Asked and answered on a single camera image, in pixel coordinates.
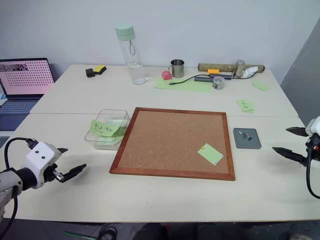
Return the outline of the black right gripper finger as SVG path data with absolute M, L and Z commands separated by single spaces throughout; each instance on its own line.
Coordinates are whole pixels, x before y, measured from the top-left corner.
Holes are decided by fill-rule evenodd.
M 304 127 L 289 127 L 286 129 L 286 131 L 295 134 L 297 136 L 307 137 L 308 134 L 306 132 L 306 129 Z
M 301 154 L 295 153 L 292 150 L 287 149 L 287 148 L 283 148 L 283 147 L 272 147 L 272 149 L 276 153 L 280 154 L 281 156 L 283 156 L 287 159 L 298 162 L 303 166 L 307 165 L 307 158 Z

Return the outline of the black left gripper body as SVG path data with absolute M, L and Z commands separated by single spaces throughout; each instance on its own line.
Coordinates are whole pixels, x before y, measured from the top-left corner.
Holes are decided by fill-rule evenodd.
M 44 177 L 44 182 L 51 182 L 54 179 L 56 179 L 57 181 L 59 181 L 60 183 L 64 182 L 64 176 L 62 173 L 58 172 L 57 169 L 57 165 L 54 163 L 53 165 L 48 166 L 43 173 L 43 177 Z

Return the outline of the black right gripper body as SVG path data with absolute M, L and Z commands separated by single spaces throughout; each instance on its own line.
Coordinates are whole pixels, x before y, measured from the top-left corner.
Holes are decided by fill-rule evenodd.
M 307 167 L 308 158 L 311 157 L 310 167 L 319 168 L 320 167 L 320 136 L 318 134 L 313 134 L 305 143 L 307 149 L 307 157 L 303 161 L 303 166 Z

